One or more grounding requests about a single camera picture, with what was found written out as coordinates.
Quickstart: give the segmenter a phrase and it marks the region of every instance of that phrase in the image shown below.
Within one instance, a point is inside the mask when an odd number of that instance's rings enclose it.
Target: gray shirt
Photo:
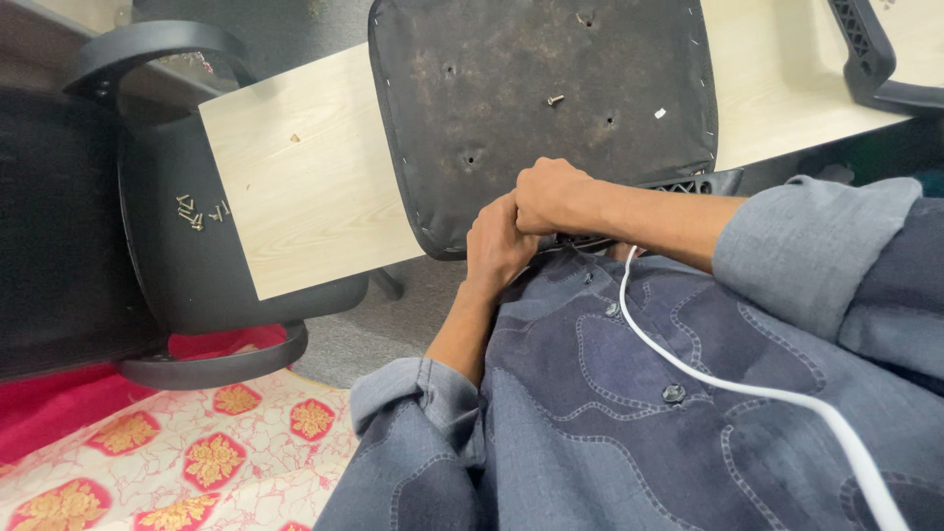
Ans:
[[[694,368],[832,404],[912,529],[940,529],[942,260],[944,201],[916,181],[799,177],[738,210],[714,277],[634,261],[627,304]],[[608,312],[622,268],[569,249],[526,271],[480,391],[428,359],[361,378],[361,446],[315,529],[875,528],[816,414],[704,385]]]

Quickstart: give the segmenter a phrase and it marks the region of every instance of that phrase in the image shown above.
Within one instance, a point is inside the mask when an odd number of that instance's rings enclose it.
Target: person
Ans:
[[[481,210],[426,356],[353,386],[362,441],[315,529],[876,527],[817,414],[705,385],[629,328],[623,264],[568,248],[519,275],[553,232],[653,251],[626,290],[645,334],[701,372],[833,405],[909,526],[940,529],[942,228],[911,179],[799,176],[744,199],[540,159]]]

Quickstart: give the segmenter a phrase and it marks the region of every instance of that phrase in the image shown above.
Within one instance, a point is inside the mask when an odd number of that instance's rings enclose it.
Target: white cable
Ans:
[[[801,395],[800,393],[771,389],[769,387],[736,384],[735,382],[728,382],[727,380],[709,376],[704,372],[689,367],[643,333],[639,326],[636,325],[636,322],[632,320],[630,312],[626,308],[626,282],[630,278],[630,262],[632,262],[632,256],[635,252],[636,246],[632,246],[630,256],[626,259],[626,273],[623,275],[623,282],[619,285],[619,307],[623,310],[623,317],[626,318],[626,322],[630,323],[630,327],[636,332],[636,335],[645,341],[647,345],[652,347],[654,351],[662,354],[662,357],[668,360],[669,363],[692,378],[703,381],[705,384],[721,387],[722,389],[728,389],[729,391],[737,393],[782,400],[815,411],[823,417],[823,420],[826,420],[826,425],[833,430],[835,438],[839,441],[839,446],[842,447],[846,458],[849,459],[849,464],[852,466],[852,473],[855,474],[855,479],[859,482],[859,488],[862,489],[866,503],[868,503],[868,508],[871,509],[872,515],[875,517],[875,522],[879,524],[882,531],[908,531],[908,524],[904,522],[904,518],[898,510],[898,506],[895,505],[895,501],[892,500],[891,493],[888,492],[888,487],[885,485],[885,481],[882,480],[882,475],[879,473],[878,467],[875,466],[875,461],[868,453],[868,450],[866,450],[866,446],[862,444],[862,439],[859,438],[855,430],[852,429],[852,426],[846,422],[834,407],[820,399]]]

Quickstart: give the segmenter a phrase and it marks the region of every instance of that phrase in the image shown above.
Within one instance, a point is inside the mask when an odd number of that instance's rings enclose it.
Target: desk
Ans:
[[[892,78],[944,85],[936,30],[944,3],[872,5],[900,58]],[[851,101],[846,47],[825,0],[702,7],[718,106],[716,169],[907,119]],[[260,299],[422,254],[400,202],[366,44],[200,112]]]

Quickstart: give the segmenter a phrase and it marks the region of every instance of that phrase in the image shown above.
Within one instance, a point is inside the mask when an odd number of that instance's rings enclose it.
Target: red fabric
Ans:
[[[285,341],[278,325],[206,335],[171,335],[175,358],[230,355],[246,345],[265,349]],[[0,385],[0,464],[12,463],[82,426],[143,400],[157,389],[132,384],[112,364],[76,368]]]

